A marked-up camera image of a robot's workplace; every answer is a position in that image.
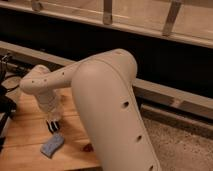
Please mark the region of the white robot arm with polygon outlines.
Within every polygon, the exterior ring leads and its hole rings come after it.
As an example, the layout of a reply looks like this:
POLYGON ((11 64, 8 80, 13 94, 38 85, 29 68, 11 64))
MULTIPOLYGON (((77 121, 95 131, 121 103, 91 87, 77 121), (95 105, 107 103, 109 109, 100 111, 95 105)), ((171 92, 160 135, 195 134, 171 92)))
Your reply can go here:
POLYGON ((60 119, 57 90, 71 88, 103 171, 162 171, 133 92, 136 74, 133 55, 114 49, 56 71, 37 65, 20 88, 34 95, 50 123, 60 119))

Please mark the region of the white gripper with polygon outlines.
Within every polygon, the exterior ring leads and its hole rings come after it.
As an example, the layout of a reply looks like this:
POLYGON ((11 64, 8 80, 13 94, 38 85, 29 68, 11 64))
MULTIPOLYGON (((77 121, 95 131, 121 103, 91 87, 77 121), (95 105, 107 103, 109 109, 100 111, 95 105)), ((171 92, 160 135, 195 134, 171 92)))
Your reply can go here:
POLYGON ((63 106, 61 103, 45 104, 43 111, 46 115, 46 119, 51 121, 59 121, 64 113, 63 106))

